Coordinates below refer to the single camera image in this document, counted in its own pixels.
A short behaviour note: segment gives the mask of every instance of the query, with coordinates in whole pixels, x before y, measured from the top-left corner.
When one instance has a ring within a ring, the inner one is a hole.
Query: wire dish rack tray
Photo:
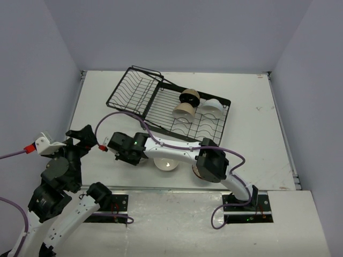
[[[132,66],[107,100],[108,107],[139,115],[149,129],[188,142],[202,141],[204,137],[220,144],[231,101],[198,92],[200,105],[193,123],[183,123],[173,117],[173,109],[180,104],[179,96],[187,88],[180,87],[158,72]],[[217,99],[224,108],[220,119],[210,119],[200,113],[208,99]]]

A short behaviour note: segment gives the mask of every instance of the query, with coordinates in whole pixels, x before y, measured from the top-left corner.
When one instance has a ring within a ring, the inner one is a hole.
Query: cable
[[[12,154],[6,154],[6,155],[3,155],[3,156],[0,156],[0,160],[8,158],[8,157],[16,156],[16,155],[19,155],[19,154],[25,154],[25,153],[26,153],[26,150],[21,150],[21,151],[12,153]]]
[[[143,121],[143,119],[141,119],[138,115],[136,114],[133,114],[133,113],[130,113],[130,112],[127,112],[127,111],[116,111],[116,112],[112,112],[106,116],[104,116],[100,121],[99,123],[97,124],[96,128],[95,128],[95,131],[94,131],[94,134],[95,134],[95,137],[97,138],[96,134],[98,132],[98,129],[99,129],[99,126],[101,125],[101,123],[107,119],[108,117],[114,115],[114,114],[126,114],[128,116],[131,116],[132,118],[138,120],[145,128],[145,130],[147,131],[147,133],[149,134],[149,136],[151,137],[151,139],[153,141],[155,141],[156,143],[158,143],[159,145],[161,145],[161,141],[157,140],[154,135],[151,133],[148,125]],[[172,145],[169,145],[167,143],[163,143],[163,146],[166,146],[166,147],[169,147],[169,148],[172,148],[172,149],[179,149],[179,150],[189,150],[188,147],[179,147],[179,146],[172,146]],[[224,152],[227,152],[227,153],[230,153],[230,154],[233,154],[237,157],[239,157],[242,162],[239,163],[238,165],[234,166],[229,174],[232,175],[233,177],[235,177],[238,181],[240,181],[242,183],[242,185],[244,186],[244,188],[246,189],[247,193],[248,193],[248,196],[249,196],[249,199],[247,200],[247,202],[244,202],[244,203],[227,203],[227,204],[224,204],[224,205],[220,205],[218,206],[212,213],[212,216],[211,216],[211,225],[214,229],[221,229],[223,228],[227,222],[224,222],[222,225],[220,225],[219,227],[216,227],[214,226],[213,224],[213,218],[214,218],[214,214],[222,207],[230,207],[230,206],[246,206],[248,205],[250,202],[251,202],[251,194],[250,194],[250,191],[249,189],[247,188],[247,185],[245,184],[245,182],[240,178],[238,177],[237,175],[233,174],[233,171],[238,169],[239,167],[241,167],[244,163],[245,163],[245,158],[243,157],[243,155],[237,153],[237,152],[234,152],[232,150],[229,150],[229,149],[226,149],[226,148],[222,148],[222,147],[219,147],[219,146],[199,146],[199,147],[193,147],[192,148],[193,150],[200,150],[200,149],[212,149],[212,150],[221,150],[221,151],[224,151]]]
[[[12,205],[12,206],[14,206],[14,207],[16,207],[16,208],[20,211],[20,213],[22,214],[22,216],[23,216],[23,218],[24,218],[24,223],[25,223],[24,235],[23,235],[23,237],[21,238],[21,241],[20,241],[20,243],[19,243],[19,245],[18,245],[18,248],[17,248],[17,250],[16,250],[16,252],[15,252],[15,254],[14,254],[14,256],[13,256],[13,257],[17,257],[18,254],[19,254],[19,252],[20,252],[20,250],[21,250],[21,248],[22,248],[22,246],[23,246],[23,244],[24,244],[24,241],[25,241],[25,238],[26,238],[26,234],[27,234],[27,232],[28,232],[28,218],[27,218],[27,216],[26,216],[25,211],[24,211],[19,205],[17,205],[15,202],[12,202],[11,200],[8,200],[8,199],[3,198],[3,197],[0,197],[0,201],[6,202],[6,203],[8,203],[8,204],[10,204],[10,205]]]
[[[127,224],[132,224],[133,222],[135,222],[135,220],[134,220],[132,217],[126,216],[126,215],[123,215],[123,214],[93,213],[92,216],[104,216],[104,217],[126,218],[126,223],[127,223]]]

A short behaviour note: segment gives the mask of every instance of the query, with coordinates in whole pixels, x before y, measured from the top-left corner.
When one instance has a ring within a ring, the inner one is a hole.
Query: rack wire
[[[220,144],[231,101],[199,92],[200,105],[193,123],[183,123],[173,117],[173,109],[180,104],[179,96],[186,88],[165,79],[160,72],[130,67],[107,101],[107,106],[140,115],[152,131],[185,141],[202,141],[204,137]],[[220,119],[200,113],[208,99],[217,99],[224,111]]]

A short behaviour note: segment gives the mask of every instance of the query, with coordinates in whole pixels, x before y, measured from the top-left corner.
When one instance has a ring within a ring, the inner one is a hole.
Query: red connector
[[[99,146],[99,149],[102,150],[103,152],[107,152],[108,151],[107,147],[106,146],[102,146],[102,145]]]
[[[31,145],[28,145],[27,147],[24,147],[24,150],[26,151],[26,154],[29,154],[29,153],[32,153],[33,151],[36,151],[34,143],[32,143]]]

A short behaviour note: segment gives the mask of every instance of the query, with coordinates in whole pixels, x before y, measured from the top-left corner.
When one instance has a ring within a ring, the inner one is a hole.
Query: purple cable
[[[21,150],[21,151],[12,153],[12,154],[6,154],[6,155],[3,155],[3,156],[0,156],[0,160],[8,158],[8,157],[16,156],[16,155],[19,155],[19,154],[24,154],[24,153],[26,153],[26,150]]]
[[[95,137],[96,137],[96,134],[97,134],[97,132],[98,132],[98,129],[99,129],[100,124],[101,124],[105,119],[107,119],[108,117],[110,117],[110,116],[112,116],[112,115],[114,115],[114,114],[126,114],[126,115],[131,116],[132,118],[138,120],[140,123],[142,123],[142,125],[144,126],[145,130],[148,132],[148,134],[149,134],[149,136],[151,137],[151,139],[152,139],[153,141],[155,141],[156,143],[158,143],[159,145],[161,144],[161,141],[157,140],[157,139],[154,137],[154,135],[151,133],[151,131],[150,131],[148,125],[147,125],[138,115],[133,114],[133,113],[130,113],[130,112],[127,112],[127,111],[116,111],[116,112],[112,112],[112,113],[110,113],[110,114],[104,116],[104,117],[99,121],[99,123],[97,124],[97,126],[96,126],[96,128],[95,128],[95,132],[94,132]],[[169,144],[167,144],[167,143],[164,143],[163,146],[166,146],[166,147],[169,147],[169,148],[173,148],[173,149],[179,149],[179,150],[189,150],[188,147],[172,146],[172,145],[169,145]],[[224,227],[224,226],[226,225],[226,222],[224,222],[224,223],[223,223],[222,225],[220,225],[219,227],[215,227],[214,224],[213,224],[214,214],[215,214],[220,208],[222,208],[222,207],[229,207],[229,206],[246,206],[246,205],[248,205],[248,204],[251,202],[251,194],[250,194],[250,191],[249,191],[249,189],[247,188],[247,185],[245,184],[245,182],[244,182],[243,180],[241,180],[238,176],[232,174],[234,170],[236,170],[237,168],[241,167],[241,166],[245,163],[245,158],[244,158],[242,155],[240,155],[239,153],[237,153],[237,152],[234,152],[234,151],[232,151],[232,150],[229,150],[229,149],[226,149],[226,148],[222,148],[222,147],[219,147],[219,146],[199,146],[199,147],[193,147],[192,149],[193,149],[193,150],[200,150],[200,149],[221,150],[221,151],[224,151],[224,152],[228,152],[228,153],[230,153],[230,154],[233,154],[233,155],[239,157],[239,158],[242,160],[241,163],[239,163],[238,165],[234,166],[234,167],[230,170],[229,174],[232,175],[232,176],[234,176],[237,180],[239,180],[239,181],[242,183],[242,185],[243,185],[243,186],[245,187],[245,189],[247,190],[247,193],[248,193],[248,195],[249,195],[249,199],[247,200],[247,202],[244,202],[244,203],[228,203],[228,204],[225,204],[225,205],[221,205],[221,206],[218,206],[218,207],[214,210],[214,212],[212,213],[212,216],[211,216],[211,225],[212,225],[212,227],[213,227],[214,229],[221,229],[222,227]]]
[[[135,222],[135,220],[134,220],[132,217],[126,216],[126,215],[123,215],[123,214],[93,213],[92,216],[105,216],[105,217],[126,218],[126,223],[127,223],[127,224],[132,224],[133,222]]]
[[[8,200],[8,199],[3,198],[3,197],[0,197],[0,201],[6,202],[6,203],[16,207],[20,211],[20,213],[22,214],[22,216],[24,218],[24,223],[25,223],[24,233],[25,233],[25,235],[21,238],[21,241],[20,241],[20,243],[18,245],[18,248],[17,248],[17,250],[16,250],[16,252],[15,252],[15,254],[13,256],[13,257],[17,257],[19,252],[20,252],[20,250],[21,250],[21,248],[22,248],[22,246],[23,246],[23,244],[24,244],[24,241],[25,241],[25,238],[26,238],[26,233],[28,232],[28,218],[26,216],[25,211],[19,205],[17,205],[15,202],[12,202],[11,200]]]

